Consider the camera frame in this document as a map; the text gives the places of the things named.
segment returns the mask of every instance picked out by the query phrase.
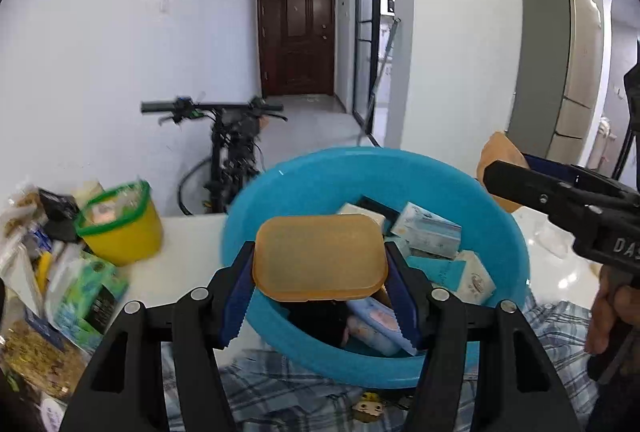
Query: hallway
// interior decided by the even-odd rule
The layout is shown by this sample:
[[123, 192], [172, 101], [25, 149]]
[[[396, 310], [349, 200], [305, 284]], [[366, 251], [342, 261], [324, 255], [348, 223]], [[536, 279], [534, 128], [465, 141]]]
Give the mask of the hallway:
[[[268, 100], [284, 105], [283, 114], [289, 122], [270, 118], [262, 131], [257, 143], [264, 154], [265, 168], [324, 148], [356, 145], [360, 127], [334, 97], [270, 96]], [[363, 138], [362, 145], [372, 146], [369, 138]]]

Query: orange plastic container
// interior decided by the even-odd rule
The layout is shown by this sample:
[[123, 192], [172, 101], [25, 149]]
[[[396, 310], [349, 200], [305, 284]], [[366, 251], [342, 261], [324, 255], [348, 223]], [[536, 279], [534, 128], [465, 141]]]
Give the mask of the orange plastic container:
[[255, 285], [278, 302], [365, 298], [387, 268], [380, 227], [359, 214], [277, 217], [255, 237]]

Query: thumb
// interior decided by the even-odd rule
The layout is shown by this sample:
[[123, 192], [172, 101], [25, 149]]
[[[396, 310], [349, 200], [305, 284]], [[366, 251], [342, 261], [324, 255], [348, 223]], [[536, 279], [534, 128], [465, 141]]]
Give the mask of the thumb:
[[616, 292], [614, 307], [627, 324], [640, 326], [640, 290], [629, 286], [621, 287]]

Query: green tissue package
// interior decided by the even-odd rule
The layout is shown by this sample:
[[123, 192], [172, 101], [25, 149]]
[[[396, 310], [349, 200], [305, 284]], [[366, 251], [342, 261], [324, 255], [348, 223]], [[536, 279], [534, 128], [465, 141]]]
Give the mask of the green tissue package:
[[93, 354], [129, 283], [111, 262], [87, 252], [81, 252], [81, 258], [84, 264], [66, 290], [54, 321], [66, 338]]

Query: blue plastic basin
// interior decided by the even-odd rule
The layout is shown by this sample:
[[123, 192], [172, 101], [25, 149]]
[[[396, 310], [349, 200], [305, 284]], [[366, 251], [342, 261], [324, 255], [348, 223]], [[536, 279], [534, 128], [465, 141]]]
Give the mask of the blue plastic basin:
[[[472, 177], [434, 159], [385, 148], [335, 148], [281, 163], [236, 198], [226, 223], [222, 257], [236, 258], [246, 240], [275, 216], [334, 214], [369, 196], [396, 210], [412, 202], [462, 226], [462, 249], [474, 250], [497, 287], [486, 305], [508, 298], [524, 304], [529, 255], [522, 234]], [[377, 358], [328, 346], [290, 324], [258, 290], [247, 311], [255, 331], [303, 367], [341, 383], [371, 388], [416, 386], [424, 356]], [[469, 344], [466, 365], [478, 364]]]

